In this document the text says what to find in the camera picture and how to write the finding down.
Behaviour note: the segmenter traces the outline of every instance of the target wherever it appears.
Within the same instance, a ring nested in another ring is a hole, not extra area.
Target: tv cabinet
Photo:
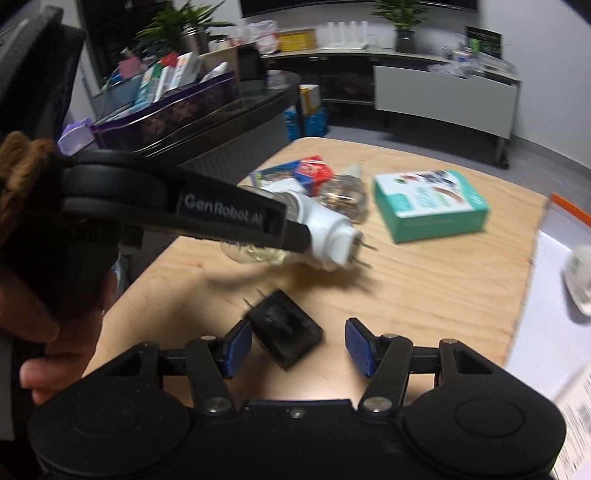
[[[494,135],[494,163],[508,167],[505,146],[513,131],[519,77],[493,70],[468,79],[432,73],[429,65],[449,61],[387,48],[317,48],[269,55],[264,62],[269,69],[298,73],[303,83],[320,85],[324,102],[372,105]]]

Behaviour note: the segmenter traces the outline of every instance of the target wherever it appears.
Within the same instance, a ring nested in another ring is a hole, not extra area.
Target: orange strip
[[[578,220],[583,222],[585,225],[591,226],[591,215],[582,211],[579,207],[570,203],[568,200],[565,200],[560,195],[556,195],[555,193],[553,193],[550,196],[550,201],[552,203],[555,203],[559,207],[563,208],[564,210],[569,212],[571,215],[578,218]]]

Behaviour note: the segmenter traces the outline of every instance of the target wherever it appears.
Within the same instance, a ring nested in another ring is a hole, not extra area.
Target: green plant
[[[417,0],[377,0],[372,15],[390,20],[398,30],[410,30],[427,19],[428,11]]]
[[[135,38],[136,40],[140,38],[152,41],[164,40],[171,48],[181,50],[183,30],[187,25],[202,28],[205,31],[212,27],[234,26],[232,22],[213,21],[213,14],[222,4],[223,2],[217,5],[199,5],[193,8],[189,1],[176,10],[172,3],[169,3],[164,10],[158,12],[152,23],[140,31]]]

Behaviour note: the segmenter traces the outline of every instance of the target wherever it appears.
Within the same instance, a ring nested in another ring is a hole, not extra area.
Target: black charger
[[[259,343],[284,369],[318,345],[324,335],[320,325],[282,290],[266,296],[245,318]]]

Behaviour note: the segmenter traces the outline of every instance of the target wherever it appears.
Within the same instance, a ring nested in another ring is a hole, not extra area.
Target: human hand
[[[22,388],[41,404],[78,381],[95,353],[103,311],[111,307],[117,280],[109,271],[99,298],[80,318],[59,323],[14,273],[0,267],[0,328],[10,335],[45,343],[46,356],[26,361],[20,371]]]

